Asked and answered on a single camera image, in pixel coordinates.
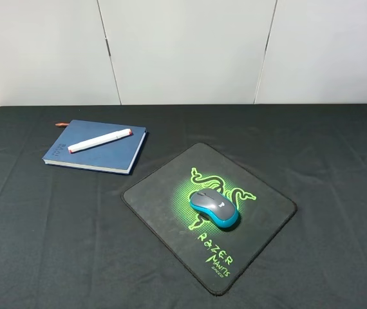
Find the grey and blue computer mouse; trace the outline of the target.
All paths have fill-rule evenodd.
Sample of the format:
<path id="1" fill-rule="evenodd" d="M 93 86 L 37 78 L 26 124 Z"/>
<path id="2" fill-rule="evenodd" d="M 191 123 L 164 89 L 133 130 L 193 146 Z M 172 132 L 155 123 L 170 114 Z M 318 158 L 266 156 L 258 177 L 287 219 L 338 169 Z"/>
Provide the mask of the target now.
<path id="1" fill-rule="evenodd" d="M 239 218 L 237 207 L 214 189 L 205 188 L 196 191 L 190 197 L 189 205 L 219 229 L 231 228 Z"/>

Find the white marker pen red caps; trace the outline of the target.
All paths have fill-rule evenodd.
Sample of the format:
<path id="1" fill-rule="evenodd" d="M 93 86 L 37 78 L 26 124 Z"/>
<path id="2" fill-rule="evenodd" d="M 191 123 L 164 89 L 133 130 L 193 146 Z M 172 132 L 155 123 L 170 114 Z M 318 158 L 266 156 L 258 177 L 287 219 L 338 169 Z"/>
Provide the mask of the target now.
<path id="1" fill-rule="evenodd" d="M 91 139 L 84 140 L 82 142 L 70 145 L 68 146 L 68 151 L 70 153 L 76 153 L 76 152 L 83 151 L 89 148 L 93 148 L 99 145 L 103 145 L 109 142 L 113 142 L 121 138 L 125 138 L 132 134 L 133 133 L 131 129 L 123 129 L 120 131 L 111 132 L 105 135 L 97 136 L 95 138 L 91 138 Z"/>

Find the blue hardcover notebook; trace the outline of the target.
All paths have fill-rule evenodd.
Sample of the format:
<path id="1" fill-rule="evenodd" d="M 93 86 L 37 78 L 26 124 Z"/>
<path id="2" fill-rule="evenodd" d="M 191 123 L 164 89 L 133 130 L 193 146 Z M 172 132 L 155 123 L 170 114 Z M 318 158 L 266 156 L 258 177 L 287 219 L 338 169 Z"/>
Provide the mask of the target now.
<path id="1" fill-rule="evenodd" d="M 50 165 L 129 174 L 146 133 L 145 127 L 72 120 L 42 159 Z M 105 135 L 118 138 L 83 146 Z"/>

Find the black green Razer mouse pad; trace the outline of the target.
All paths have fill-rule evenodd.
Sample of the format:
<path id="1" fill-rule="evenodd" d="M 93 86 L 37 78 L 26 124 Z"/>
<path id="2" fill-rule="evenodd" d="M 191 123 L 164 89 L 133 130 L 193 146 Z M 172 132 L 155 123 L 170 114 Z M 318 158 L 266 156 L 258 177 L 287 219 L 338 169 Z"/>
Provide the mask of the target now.
<path id="1" fill-rule="evenodd" d="M 189 205 L 214 189 L 238 209 L 219 229 Z M 122 195 L 126 205 L 213 295 L 223 295 L 297 211 L 296 204 L 204 143 L 192 145 Z"/>

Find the orange bookmark ribbon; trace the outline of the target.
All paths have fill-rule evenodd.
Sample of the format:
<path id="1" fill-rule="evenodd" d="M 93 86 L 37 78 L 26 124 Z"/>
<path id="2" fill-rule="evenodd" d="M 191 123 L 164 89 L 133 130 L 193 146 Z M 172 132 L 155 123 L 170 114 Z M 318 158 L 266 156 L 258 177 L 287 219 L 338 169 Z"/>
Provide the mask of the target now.
<path id="1" fill-rule="evenodd" d="M 67 122 L 58 122 L 55 124 L 55 126 L 57 127 L 67 127 L 69 125 L 69 123 Z"/>

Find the black tablecloth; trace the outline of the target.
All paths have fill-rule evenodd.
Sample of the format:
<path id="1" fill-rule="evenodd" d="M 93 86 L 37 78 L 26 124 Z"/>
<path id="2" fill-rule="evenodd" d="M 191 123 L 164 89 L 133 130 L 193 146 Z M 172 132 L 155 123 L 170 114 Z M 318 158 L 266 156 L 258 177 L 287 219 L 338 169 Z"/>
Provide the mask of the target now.
<path id="1" fill-rule="evenodd" d="M 145 127 L 133 173 L 45 165 L 75 119 Z M 298 206 L 221 297 L 121 198 L 197 142 Z M 1 107 L 0 308 L 367 308 L 367 104 Z"/>

